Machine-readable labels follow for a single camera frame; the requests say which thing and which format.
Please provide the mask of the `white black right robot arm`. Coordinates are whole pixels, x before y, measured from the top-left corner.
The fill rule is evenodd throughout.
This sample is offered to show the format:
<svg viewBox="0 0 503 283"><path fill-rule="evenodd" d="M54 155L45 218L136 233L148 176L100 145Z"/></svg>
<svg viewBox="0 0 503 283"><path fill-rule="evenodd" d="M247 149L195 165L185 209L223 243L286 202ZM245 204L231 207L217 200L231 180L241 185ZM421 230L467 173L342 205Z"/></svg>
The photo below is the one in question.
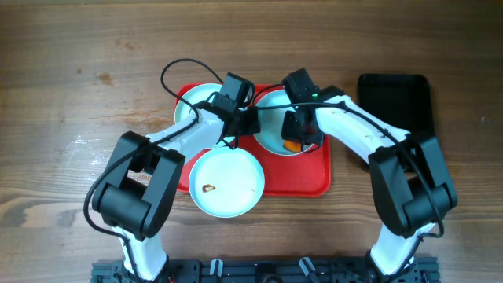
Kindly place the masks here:
<svg viewBox="0 0 503 283"><path fill-rule="evenodd" d="M316 86L304 68L288 74L281 85L292 106L285 113L284 140L319 144L330 135L368 164L383 223L369 259L387 281L403 275L423 239L443 236L443 219L457 205L438 140L385 123L336 86Z"/></svg>

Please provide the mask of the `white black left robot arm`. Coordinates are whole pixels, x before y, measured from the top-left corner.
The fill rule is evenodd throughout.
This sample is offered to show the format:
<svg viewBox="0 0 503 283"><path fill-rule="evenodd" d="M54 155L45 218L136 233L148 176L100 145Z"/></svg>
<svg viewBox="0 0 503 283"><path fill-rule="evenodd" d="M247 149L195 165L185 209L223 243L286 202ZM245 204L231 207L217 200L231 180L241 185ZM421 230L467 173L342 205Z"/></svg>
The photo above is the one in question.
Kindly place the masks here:
<svg viewBox="0 0 503 283"><path fill-rule="evenodd" d="M99 213L106 224L95 230L118 237L124 253L115 280L159 282L170 277L169 257L160 229L167 220L186 162L226 137L259 130L257 110L250 105L255 86L229 73L208 99L191 103L186 118L165 130L121 135L104 172L90 187L83 212Z"/></svg>

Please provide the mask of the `orange sponge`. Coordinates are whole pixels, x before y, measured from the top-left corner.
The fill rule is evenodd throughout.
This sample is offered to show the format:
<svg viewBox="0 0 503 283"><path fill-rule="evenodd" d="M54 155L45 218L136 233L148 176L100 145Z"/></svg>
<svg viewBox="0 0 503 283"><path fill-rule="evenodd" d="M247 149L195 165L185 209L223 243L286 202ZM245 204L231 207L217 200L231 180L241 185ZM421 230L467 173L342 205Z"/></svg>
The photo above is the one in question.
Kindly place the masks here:
<svg viewBox="0 0 503 283"><path fill-rule="evenodd" d="M283 147L291 153L300 153L303 151L303 145L299 142L285 141Z"/></svg>

